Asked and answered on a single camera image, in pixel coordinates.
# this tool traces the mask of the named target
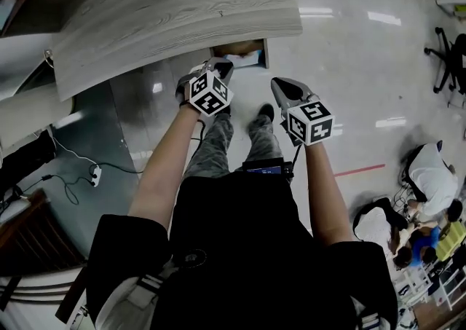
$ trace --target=fiducial marker cube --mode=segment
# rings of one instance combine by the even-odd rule
[[[208,117],[232,102],[233,92],[212,71],[207,70],[189,84],[190,104]]]
[[[289,108],[288,132],[304,145],[313,145],[331,137],[335,116],[323,105],[313,101]]]

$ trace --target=black shoe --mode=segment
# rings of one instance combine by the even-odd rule
[[[270,103],[265,103],[259,110],[258,115],[267,115],[270,121],[273,122],[275,117],[273,106]]]
[[[230,109],[230,105],[228,105],[227,107],[225,107],[225,109],[222,109],[220,110],[219,112],[216,112],[216,116],[218,114],[228,114],[229,116],[232,115],[232,110]]]

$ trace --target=white shirt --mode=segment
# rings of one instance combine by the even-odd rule
[[[358,226],[355,228],[356,237],[365,242],[374,242],[384,249],[385,259],[395,257],[389,248],[392,239],[392,227],[385,217],[385,212],[380,207],[375,207],[366,215],[362,215]],[[408,242],[410,234],[406,229],[400,230],[400,245],[397,250]]]
[[[458,190],[458,178],[445,166],[435,144],[424,145],[409,167],[409,177],[427,198],[421,212],[428,216],[448,208]]]

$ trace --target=black office chair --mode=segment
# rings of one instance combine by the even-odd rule
[[[430,49],[428,47],[424,48],[425,54],[433,53],[437,55],[443,62],[445,62],[445,74],[443,74],[442,81],[439,87],[434,87],[434,93],[438,93],[443,89],[443,86],[446,83],[449,75],[451,74],[451,84],[449,85],[450,90],[453,90],[457,87],[461,94],[466,94],[466,68],[463,67],[463,57],[465,57],[465,66],[466,66],[466,35],[458,35],[454,44],[451,44],[451,48],[448,40],[446,39],[445,32],[441,27],[435,27],[435,33],[437,35],[442,35],[443,46],[445,47],[445,52],[438,52],[437,50]]]

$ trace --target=device screen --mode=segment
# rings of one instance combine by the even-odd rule
[[[280,175],[282,173],[282,167],[277,166],[277,167],[254,168],[251,170],[246,170],[246,172]]]

